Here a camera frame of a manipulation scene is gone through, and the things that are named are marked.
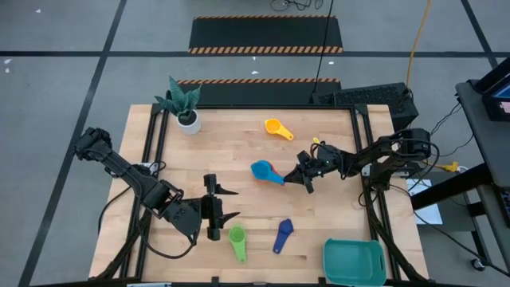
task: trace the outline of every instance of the yellow cable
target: yellow cable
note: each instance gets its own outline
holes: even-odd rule
[[[416,34],[416,39],[414,39],[413,49],[411,50],[411,55],[409,56],[409,66],[407,67],[407,80],[406,86],[409,88],[410,86],[410,78],[411,78],[411,67],[413,65],[414,51],[418,46],[418,41],[420,40],[420,35],[422,34],[423,26],[425,25],[425,21],[427,16],[429,15],[430,4],[432,4],[432,0],[427,0],[427,6],[425,8],[425,13],[423,14],[422,24],[420,25],[420,29],[418,29],[418,33]]]
[[[424,160],[423,163],[432,166],[432,163],[429,163],[426,160]],[[459,163],[454,161],[454,162],[452,162],[452,164],[443,164],[443,165],[436,164],[435,167],[441,168],[443,171],[457,172],[459,169]]]

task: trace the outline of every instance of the snake plant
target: snake plant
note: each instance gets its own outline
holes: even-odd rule
[[[161,96],[155,96],[161,108],[167,109],[174,116],[183,120],[189,120],[191,111],[193,111],[200,99],[200,87],[184,93],[177,84],[177,81],[170,76],[170,99],[163,99]]]

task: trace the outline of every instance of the wooden table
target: wooden table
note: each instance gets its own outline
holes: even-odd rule
[[[142,157],[150,110],[150,105],[133,105],[129,112],[120,154],[132,163],[138,163]],[[369,106],[369,113],[375,139],[393,133],[387,106]],[[316,283],[318,277],[324,276],[322,251],[326,239],[370,239],[366,210],[357,201],[361,192],[358,176],[343,181],[339,174],[331,173],[318,178],[313,181],[315,192],[309,195],[301,185],[257,181],[250,170],[251,163],[267,159],[280,174],[286,175],[296,165],[297,153],[308,150],[313,137],[355,152],[349,111],[200,110],[200,117],[202,130],[194,136],[184,135],[175,118],[169,118],[163,151],[167,168],[159,177],[182,188],[185,198],[191,198],[205,194],[203,176],[215,173],[222,187],[239,193],[219,196],[224,212],[241,214],[227,222],[218,242],[207,239],[207,223],[203,223],[198,244],[184,258],[168,260],[148,250],[144,281],[210,282],[211,277],[219,276],[220,282]],[[273,117],[293,132],[293,141],[265,131],[264,120]],[[359,126],[366,145],[361,117]],[[392,179],[392,183],[406,187],[403,179]],[[125,187],[122,180],[114,179],[109,198]],[[106,212],[91,276],[100,273],[124,243],[133,196],[128,193]],[[386,192],[386,202],[395,243],[415,269],[428,276],[409,198],[390,190]],[[276,255],[272,248],[278,224],[285,218],[292,219],[295,231],[281,254]],[[228,239],[229,228],[238,223],[247,230],[245,264],[237,262]],[[170,223],[157,219],[152,221],[149,240],[156,249],[168,254],[180,254],[189,245]],[[130,274],[134,274],[138,246],[137,243],[133,249]],[[390,268],[387,256],[386,268]]]

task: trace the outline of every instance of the green bin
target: green bin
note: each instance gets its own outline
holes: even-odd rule
[[[324,273],[333,284],[383,286],[386,281],[383,248],[377,241],[329,238],[323,259]]]

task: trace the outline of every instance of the black floor mat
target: black floor mat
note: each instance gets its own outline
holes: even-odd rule
[[[301,105],[312,100],[315,78],[225,79],[178,81],[184,92],[202,85],[198,107],[214,105]],[[341,88],[335,78],[319,78],[318,93]]]
[[[323,15],[204,16],[193,20],[190,53],[320,54],[328,17]],[[324,53],[341,53],[338,20],[329,18]]]

